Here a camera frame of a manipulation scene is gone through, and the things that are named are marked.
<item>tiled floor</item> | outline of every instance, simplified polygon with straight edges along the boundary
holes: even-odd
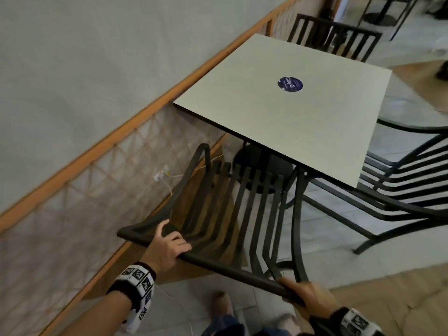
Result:
[[[355,18],[357,17],[355,13],[359,10],[362,11],[362,8],[355,5],[355,10],[349,9],[347,16]],[[386,63],[385,61],[397,57],[400,57],[399,60],[402,59],[403,56],[399,54],[393,56],[393,59],[390,58],[387,47],[390,48],[391,45],[398,51],[400,45],[406,46],[409,50],[411,45],[419,44],[420,48],[426,47],[426,52],[430,51],[434,35],[439,35],[443,28],[437,27],[433,30],[436,33],[431,34],[433,35],[431,40],[422,37],[419,43],[415,43],[414,41],[420,40],[420,36],[416,39],[416,36],[413,37],[410,33],[417,30],[419,35],[422,35],[425,28],[418,28],[422,24],[431,25],[431,19],[425,17],[409,21],[393,44],[385,42],[380,45],[378,52],[375,51],[376,55],[372,56],[373,60],[382,65]],[[422,52],[418,55],[417,49],[412,50],[412,53],[422,57]],[[427,58],[428,54],[422,57],[423,60]],[[430,104],[394,75],[388,85],[381,115],[407,124],[448,125],[448,116],[434,111]],[[401,133],[378,125],[369,150],[390,160],[398,160],[429,138],[427,135]],[[232,160],[241,143],[237,138],[228,140],[228,146],[224,151],[227,160]],[[306,194],[373,232],[385,231],[396,226],[377,221],[316,186],[310,185]],[[279,249],[280,259],[290,258],[291,224],[287,222],[291,221],[291,213],[286,215],[284,221]],[[329,288],[448,261],[448,227],[438,227],[395,238],[369,249],[360,256],[354,255],[351,248],[362,242],[364,237],[305,203],[302,209],[301,229],[302,250],[305,254],[304,263],[308,276],[311,280],[321,282]],[[259,331],[261,325],[272,324],[281,314],[294,312],[291,305],[275,295],[214,274],[165,284],[157,288],[153,306],[137,334],[199,336],[210,322],[210,298],[215,290],[229,292],[238,318],[247,325],[251,334]]]

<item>person's left hand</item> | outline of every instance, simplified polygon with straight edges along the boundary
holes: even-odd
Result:
[[[169,220],[164,220],[157,226],[154,239],[140,259],[141,262],[148,264],[156,274],[172,268],[176,264],[176,257],[179,254],[191,250],[191,245],[182,238],[178,231],[162,237],[162,229],[168,223]]]

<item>electrical outlet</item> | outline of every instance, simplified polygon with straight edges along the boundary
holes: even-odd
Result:
[[[168,172],[169,172],[169,167],[168,167],[168,165],[165,165],[164,168],[159,173],[157,173],[152,179],[159,182],[160,180],[162,180],[164,175],[168,174]]]

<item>white wall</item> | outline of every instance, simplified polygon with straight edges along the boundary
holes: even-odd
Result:
[[[0,212],[285,0],[0,0]]]

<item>jeans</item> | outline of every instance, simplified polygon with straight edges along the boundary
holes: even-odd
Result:
[[[211,324],[202,333],[201,336],[212,336],[213,334],[232,327],[233,325],[240,324],[238,320],[232,315],[216,316],[211,321]],[[291,336],[289,332],[282,329],[263,328],[263,331],[269,336]]]

